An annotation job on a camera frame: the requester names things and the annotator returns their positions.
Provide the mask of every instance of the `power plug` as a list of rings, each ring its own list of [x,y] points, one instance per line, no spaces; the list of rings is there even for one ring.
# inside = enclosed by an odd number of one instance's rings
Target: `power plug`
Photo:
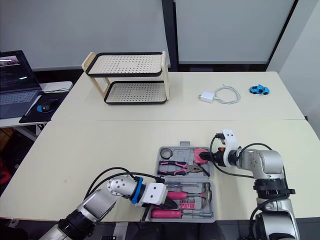
[[[215,94],[213,92],[203,91],[201,94],[198,95],[201,101],[206,103],[212,103],[214,100]]]

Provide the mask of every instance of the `gray floor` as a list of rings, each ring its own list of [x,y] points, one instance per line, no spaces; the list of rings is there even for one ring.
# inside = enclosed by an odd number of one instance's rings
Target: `gray floor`
[[[320,217],[297,219],[301,240],[320,239]],[[17,228],[28,232],[29,238],[38,240],[56,222],[21,220]],[[248,235],[247,220],[216,221],[215,223],[129,223],[126,237],[123,240],[133,240],[139,229],[162,227],[160,234],[166,240],[237,240]],[[101,240],[103,236],[112,236],[115,223],[102,223],[95,228],[87,240]]]

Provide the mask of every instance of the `white cable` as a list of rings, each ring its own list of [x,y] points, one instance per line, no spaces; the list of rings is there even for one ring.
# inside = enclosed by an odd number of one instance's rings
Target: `white cable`
[[[236,96],[236,100],[233,100],[233,101],[224,101],[222,100],[221,98],[217,97],[217,92],[219,92],[220,90],[223,90],[223,89],[229,89],[231,91],[233,91],[235,93],[235,96]],[[241,96],[240,96],[240,93],[232,86],[226,86],[223,84],[222,87],[220,88],[217,88],[215,91],[214,91],[214,99],[216,99],[219,103],[221,104],[236,104],[237,102],[240,101],[241,99]]]

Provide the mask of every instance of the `table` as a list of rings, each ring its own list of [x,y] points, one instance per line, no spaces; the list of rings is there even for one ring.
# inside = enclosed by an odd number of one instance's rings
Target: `table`
[[[293,120],[304,119],[295,101],[276,72],[169,72],[170,100],[160,105],[108,105],[83,73],[52,120],[108,121],[216,121],[216,120]],[[110,78],[112,81],[128,78]],[[237,104],[200,101],[198,94],[231,85],[241,95]],[[249,92],[253,85],[270,88],[269,95]],[[224,100],[234,93],[222,90]]]
[[[278,151],[284,161],[297,218],[320,216],[320,141],[305,120],[215,121],[78,121],[53,120],[44,128],[1,196],[4,218],[52,220],[64,218],[82,201],[92,180],[109,167],[154,174],[160,147],[209,146],[215,133],[232,129],[238,144],[261,142]],[[214,144],[214,149],[221,146]],[[246,173],[229,169],[234,173]],[[214,170],[217,220],[247,220],[256,207],[252,179]],[[139,221],[143,209],[120,199],[104,221]]]
[[[44,92],[55,91],[55,90],[59,90],[59,89],[69,89],[70,90],[72,88],[72,86],[73,86],[73,83],[71,81],[40,83],[40,87],[41,87],[42,91],[44,91]],[[36,104],[36,102],[38,101],[38,99],[40,97],[41,96],[38,96],[34,100],[33,104],[29,108],[29,110],[32,108],[32,106],[34,104]],[[18,132],[20,132],[23,135],[25,135],[26,137],[28,137],[29,139],[35,141],[37,136],[33,132],[29,131],[28,129],[26,129],[23,126],[30,126],[30,125],[38,125],[38,124],[46,124],[47,123],[46,121],[20,123],[19,122],[20,119],[21,119],[21,117],[0,119],[0,128],[14,128]]]

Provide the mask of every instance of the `perforated shelf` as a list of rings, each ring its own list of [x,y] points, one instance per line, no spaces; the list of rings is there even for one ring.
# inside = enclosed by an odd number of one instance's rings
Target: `perforated shelf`
[[[85,72],[94,78],[157,77],[161,61],[162,52],[102,52]]]
[[[166,101],[162,81],[115,81],[104,98],[107,104],[162,104]]]

